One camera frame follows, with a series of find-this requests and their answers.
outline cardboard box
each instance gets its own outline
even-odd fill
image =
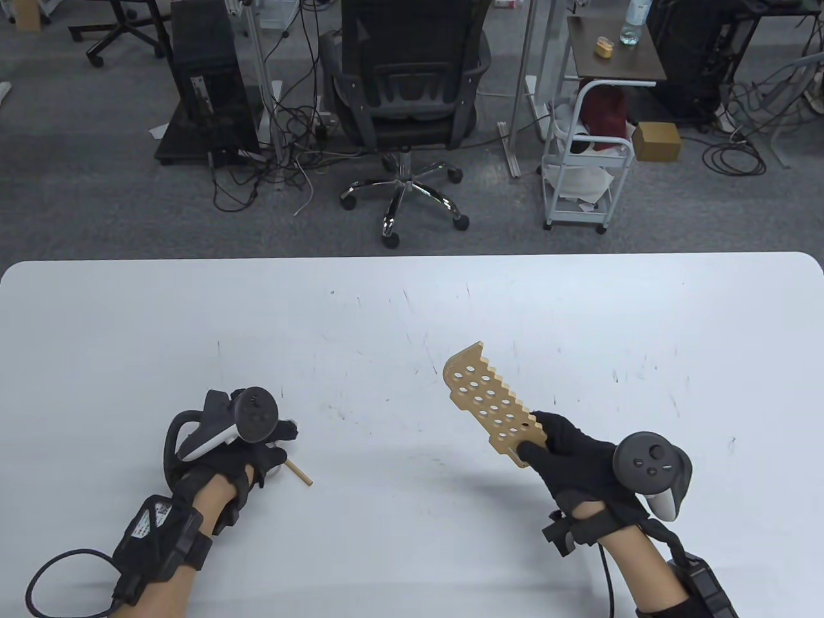
[[[14,0],[14,15],[20,32],[40,32],[40,6],[37,0]]]
[[[639,122],[632,143],[639,161],[672,162],[681,153],[681,136],[677,127],[668,122]]]

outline water bottle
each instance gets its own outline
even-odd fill
[[[626,10],[624,27],[620,29],[620,42],[624,45],[637,45],[644,32],[644,24],[649,15],[649,8],[653,0],[630,0],[630,7]]]

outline black glove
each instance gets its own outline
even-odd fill
[[[541,475],[558,507],[571,517],[582,502],[602,500],[619,527],[649,517],[635,494],[612,471],[616,445],[590,438],[559,414],[533,412],[547,435],[546,448],[521,442],[517,454]]]
[[[274,445],[275,441],[294,440],[297,425],[291,420],[281,420],[274,431],[262,442],[249,444],[236,438],[231,444],[221,444],[194,461],[181,461],[175,457],[166,471],[166,481],[172,493],[191,503],[215,475],[225,476],[235,486],[237,496],[226,505],[218,518],[213,534],[219,534],[226,526],[234,526],[249,495],[249,478],[246,466],[252,466],[255,474],[252,485],[263,487],[266,474],[286,461],[286,451]]]

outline chrome chair base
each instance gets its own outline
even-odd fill
[[[395,219],[398,214],[398,208],[400,208],[400,203],[403,201],[407,192],[410,191],[422,193],[435,202],[438,202],[438,204],[441,204],[441,206],[452,215],[452,225],[457,230],[463,232],[469,228],[469,217],[461,214],[455,202],[440,191],[420,182],[420,179],[424,176],[432,174],[435,171],[446,169],[449,180],[458,184],[463,180],[463,172],[461,172],[461,170],[451,167],[445,162],[437,162],[413,172],[411,152],[400,152],[397,155],[382,155],[382,161],[386,170],[393,172],[395,177],[389,180],[358,180],[340,194],[340,203],[345,210],[352,210],[357,203],[354,196],[355,191],[363,189],[364,187],[388,185],[394,187],[395,193],[392,195],[392,201],[389,203],[389,207],[386,209],[386,214],[383,217],[383,229],[381,231],[381,240],[387,248],[395,249],[400,244],[400,237],[394,231]]]

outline white label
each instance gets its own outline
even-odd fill
[[[155,504],[155,525],[159,528],[166,521],[171,511],[171,504]],[[132,536],[136,539],[143,539],[149,533],[149,511],[143,511],[138,525],[132,530]]]
[[[649,8],[653,4],[649,0],[632,0],[626,11],[626,21],[633,26],[643,26],[647,21]]]

